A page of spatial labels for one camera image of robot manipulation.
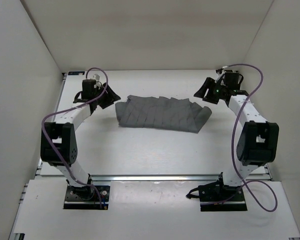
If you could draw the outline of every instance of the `white panel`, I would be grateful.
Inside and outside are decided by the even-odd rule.
[[[23,0],[62,71],[242,62],[272,0]]]
[[[92,175],[218,175],[232,168],[231,134],[235,114],[224,101],[218,105],[193,97],[214,70],[107,71],[109,85],[122,101],[128,95],[141,97],[189,98],[208,106],[212,115],[198,134],[149,128],[119,127],[115,106],[100,107],[76,131],[78,157],[82,168]],[[82,89],[83,75],[69,75],[59,110],[71,107]],[[237,139],[241,133],[237,130]],[[265,173],[263,167],[255,174]],[[44,164],[42,175],[60,175]]]
[[[272,173],[281,180],[300,229],[300,0],[274,1],[245,63],[264,72],[264,84],[252,98],[263,116],[279,125]],[[244,71],[250,91],[259,76]]]
[[[62,75],[18,0],[0,0],[0,240],[9,237],[23,186],[39,159],[41,119]]]
[[[200,212],[185,195],[197,182],[111,182],[109,210],[64,210],[62,179],[32,180],[15,226],[24,240],[288,240],[300,237],[280,182],[269,182],[278,197],[274,213],[263,211],[243,190],[248,211]],[[266,208],[272,193],[251,184]]]

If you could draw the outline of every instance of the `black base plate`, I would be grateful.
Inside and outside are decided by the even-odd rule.
[[[78,195],[72,192],[72,187],[67,186],[63,209],[84,209],[84,210],[108,210],[109,208],[109,196],[110,186],[109,185],[95,185],[101,196],[103,196],[105,204],[99,203],[98,196],[92,197],[89,200],[82,199]]]
[[[243,191],[239,191],[230,200],[222,204],[209,204],[204,203],[224,201],[232,196],[222,195],[216,193],[216,188],[219,186],[218,182],[208,183],[206,185],[198,186],[199,199],[200,199],[200,210],[201,212],[232,212],[232,211],[247,211],[246,200]]]

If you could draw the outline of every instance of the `white wall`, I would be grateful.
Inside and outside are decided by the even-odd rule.
[[[242,62],[272,0],[22,0],[63,72]]]
[[[283,183],[300,230],[300,0],[274,1],[244,62],[264,72],[264,84],[253,100],[280,127],[271,170]],[[243,73],[251,91],[259,76]]]
[[[0,240],[39,160],[40,123],[62,75],[19,0],[0,0]]]

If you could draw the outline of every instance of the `cable connector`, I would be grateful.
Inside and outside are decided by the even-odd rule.
[[[97,82],[100,82],[100,76],[98,74],[94,74],[91,79],[94,79]]]
[[[220,74],[222,74],[222,71],[223,71],[224,69],[228,68],[228,67],[229,67],[229,66],[223,66],[223,67],[221,67],[221,68],[215,70],[215,72],[216,72],[218,75],[220,75]]]

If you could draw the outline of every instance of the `gray fabric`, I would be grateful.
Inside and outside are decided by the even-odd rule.
[[[198,133],[212,112],[187,99],[128,96],[115,104],[119,125]]]

